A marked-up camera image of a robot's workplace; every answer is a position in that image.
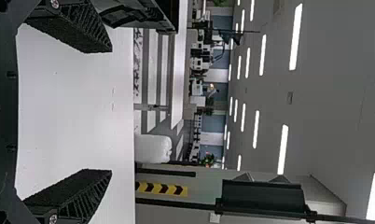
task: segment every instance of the white panel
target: white panel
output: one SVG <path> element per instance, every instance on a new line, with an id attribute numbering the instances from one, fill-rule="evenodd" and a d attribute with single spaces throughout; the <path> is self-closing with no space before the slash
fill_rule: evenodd
<path id="1" fill-rule="evenodd" d="M 167 105 L 168 40 L 169 40 L 169 37 L 167 35 L 164 35 L 162 37 L 161 96 L 160 96 L 161 105 Z"/>
<path id="2" fill-rule="evenodd" d="M 171 128 L 182 119 L 184 103 L 184 81 L 186 44 L 188 27 L 188 1 L 180 1 L 179 5 L 179 33 L 175 36 L 174 52 L 174 81 L 173 81 L 173 103 L 171 115 Z"/>
<path id="3" fill-rule="evenodd" d="M 185 124 L 185 122 L 181 119 L 181 121 L 179 121 L 179 123 L 178 123 L 178 126 L 176 126 L 176 135 L 179 136 L 182 129 L 184 128 L 184 124 Z"/>
<path id="4" fill-rule="evenodd" d="M 147 111 L 147 131 L 150 132 L 156 127 L 156 111 Z"/>
<path id="5" fill-rule="evenodd" d="M 207 146 L 223 146 L 223 133 L 201 133 L 201 144 Z"/>
<path id="6" fill-rule="evenodd" d="M 182 152 L 183 146 L 184 146 L 184 135 L 182 134 L 181 138 L 179 139 L 178 145 L 176 146 L 176 159 L 177 160 Z"/>
<path id="7" fill-rule="evenodd" d="M 156 104 L 158 87 L 158 33 L 156 30 L 149 30 L 149 66 L 147 84 L 147 103 Z"/>
<path id="8" fill-rule="evenodd" d="M 90 223 L 119 223 L 122 217 L 133 224 L 132 29 L 107 32 L 112 53 L 84 54 L 20 27 L 16 188 L 26 198 L 81 169 L 112 170 Z"/>
<path id="9" fill-rule="evenodd" d="M 134 133 L 140 134 L 142 131 L 142 112 L 134 110 Z"/>
<path id="10" fill-rule="evenodd" d="M 207 72 L 207 77 L 204 78 L 205 82 L 218 82 L 218 83 L 228 83 L 228 69 L 210 69 Z"/>

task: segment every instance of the black bar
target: black bar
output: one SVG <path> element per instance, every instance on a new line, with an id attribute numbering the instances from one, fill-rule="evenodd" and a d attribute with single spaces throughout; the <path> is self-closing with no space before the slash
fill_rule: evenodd
<path id="1" fill-rule="evenodd" d="M 177 208 L 186 208 L 186 209 L 198 209 L 198 210 L 208 210 L 215 211 L 215 206 L 213 204 L 206 203 L 184 203 L 184 202 L 173 202 L 173 201 L 164 201 L 156 199 L 144 199 L 144 198 L 135 198 L 136 203 L 165 206 L 165 207 L 177 207 Z"/>
<path id="2" fill-rule="evenodd" d="M 182 165 L 182 166 L 205 166 L 203 164 L 198 164 L 196 162 L 190 162 L 190 161 L 169 161 L 167 163 L 164 163 L 167 165 Z"/>
<path id="3" fill-rule="evenodd" d="M 207 30 L 207 31 L 226 31 L 231 33 L 250 33 L 250 34 L 260 34 L 260 31 L 237 31 L 237 30 L 226 30 L 226 29 L 214 29 L 214 28 L 194 28 L 188 27 L 189 30 Z"/>
<path id="4" fill-rule="evenodd" d="M 137 168 L 137 173 L 149 174 L 149 175 L 178 175 L 178 176 L 186 176 L 186 177 L 196 177 L 196 172 L 155 170 L 155 169 L 145 169 L 145 168 Z"/>

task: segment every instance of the blue wall panel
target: blue wall panel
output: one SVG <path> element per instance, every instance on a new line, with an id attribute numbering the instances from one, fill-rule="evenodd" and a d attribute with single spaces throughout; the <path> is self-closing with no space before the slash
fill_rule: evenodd
<path id="1" fill-rule="evenodd" d="M 202 128 L 205 133 L 223 133 L 225 131 L 226 116 L 202 116 Z"/>

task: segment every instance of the ceiling light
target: ceiling light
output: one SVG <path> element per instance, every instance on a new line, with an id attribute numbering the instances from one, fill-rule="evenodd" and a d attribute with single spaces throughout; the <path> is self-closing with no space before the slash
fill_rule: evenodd
<path id="1" fill-rule="evenodd" d="M 257 133 L 259 130 L 259 119 L 260 119 L 260 112 L 257 110 L 257 112 L 255 113 L 254 148 L 257 148 Z"/>
<path id="2" fill-rule="evenodd" d="M 281 135 L 281 144 L 280 144 L 280 158 L 278 159 L 278 172 L 277 172 L 278 175 L 284 174 L 288 133 L 289 133 L 289 127 L 286 125 L 283 125 L 283 131 Z"/>
<path id="3" fill-rule="evenodd" d="M 295 9 L 295 21 L 293 22 L 293 36 L 292 46 L 290 50 L 289 70 L 295 70 L 298 63 L 298 50 L 301 26 L 301 14 L 303 11 L 303 4 L 300 4 Z"/>
<path id="4" fill-rule="evenodd" d="M 264 73 L 264 60 L 266 58 L 266 43 L 267 43 L 267 36 L 263 35 L 261 55 L 260 55 L 260 68 L 259 68 L 259 75 L 260 76 L 263 76 L 263 73 Z"/>

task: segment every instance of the light fixture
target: light fixture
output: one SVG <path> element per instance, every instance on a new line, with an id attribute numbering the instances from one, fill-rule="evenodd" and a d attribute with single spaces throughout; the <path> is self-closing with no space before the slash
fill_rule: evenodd
<path id="1" fill-rule="evenodd" d="M 231 116 L 233 113 L 233 97 L 230 97 L 230 110 L 229 110 L 229 115 Z"/>
<path id="2" fill-rule="evenodd" d="M 242 156 L 241 155 L 238 155 L 238 160 L 237 160 L 237 171 L 240 171 L 241 170 L 241 160 L 242 160 Z"/>
<path id="3" fill-rule="evenodd" d="M 243 28 L 245 25 L 245 9 L 241 12 L 241 32 L 243 32 Z"/>
<path id="4" fill-rule="evenodd" d="M 257 112 L 255 113 L 254 144 L 253 144 L 254 149 L 257 148 L 257 133 L 259 130 L 259 119 L 260 119 L 260 112 L 257 110 Z"/>
<path id="5" fill-rule="evenodd" d="M 229 150 L 230 147 L 230 132 L 228 132 L 228 143 L 226 144 L 226 149 Z"/>
<path id="6" fill-rule="evenodd" d="M 238 68 L 237 68 L 237 79 L 240 80 L 240 74 L 241 74 L 241 60 L 243 58 L 241 55 L 238 57 Z"/>
<path id="7" fill-rule="evenodd" d="M 229 81 L 231 81 L 231 64 L 229 64 Z"/>
<path id="8" fill-rule="evenodd" d="M 238 100 L 234 103 L 234 123 L 237 122 Z"/>
<path id="9" fill-rule="evenodd" d="M 283 125 L 283 131 L 281 135 L 281 144 L 280 144 L 280 157 L 278 159 L 278 172 L 277 172 L 278 175 L 284 174 L 288 133 L 289 133 L 289 127 L 286 125 Z"/>
<path id="10" fill-rule="evenodd" d="M 251 0 L 251 21 L 254 20 L 254 13 L 255 13 L 255 0 Z"/>
<path id="11" fill-rule="evenodd" d="M 260 67 L 259 67 L 259 75 L 260 76 L 263 76 L 263 73 L 264 73 L 264 60 L 266 58 L 266 42 L 267 42 L 267 36 L 263 35 L 261 55 L 260 55 Z"/>
<path id="12" fill-rule="evenodd" d="M 300 39 L 301 14 L 303 11 L 303 4 L 300 4 L 295 9 L 295 20 L 293 22 L 292 46 L 290 50 L 289 70 L 296 70 L 298 63 L 298 50 Z"/>
<path id="13" fill-rule="evenodd" d="M 225 124 L 225 134 L 223 135 L 225 135 L 223 140 L 226 140 L 228 135 L 228 124 Z"/>
<path id="14" fill-rule="evenodd" d="M 243 104 L 243 115 L 241 117 L 241 132 L 243 133 L 243 129 L 245 126 L 245 104 Z"/>
<path id="15" fill-rule="evenodd" d="M 245 67 L 245 78 L 249 78 L 249 65 L 251 62 L 251 48 L 246 50 L 246 67 Z"/>

